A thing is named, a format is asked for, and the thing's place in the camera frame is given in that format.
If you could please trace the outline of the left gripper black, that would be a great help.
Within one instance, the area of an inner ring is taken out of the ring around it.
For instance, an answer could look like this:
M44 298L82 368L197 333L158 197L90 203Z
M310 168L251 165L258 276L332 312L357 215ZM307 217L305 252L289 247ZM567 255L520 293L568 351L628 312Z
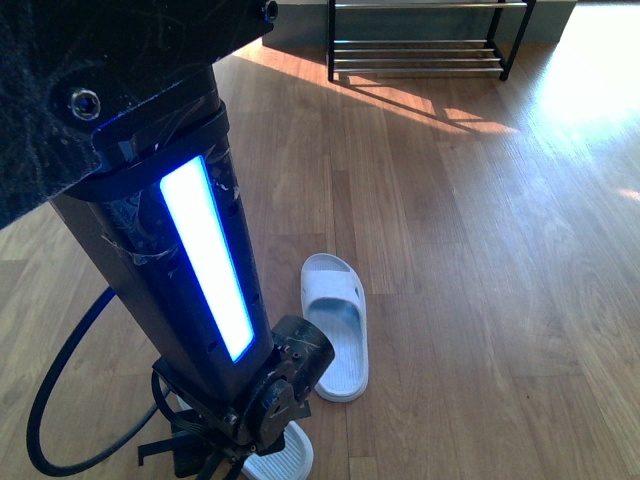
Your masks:
M171 435L139 446L138 459L169 452L180 479L211 479L219 468L237 479L253 454L282 450L285 427L310 416L308 397L334 349L319 328L297 316L283 317L270 339L271 353L230 402L206 395L165 359L157 360L151 389Z

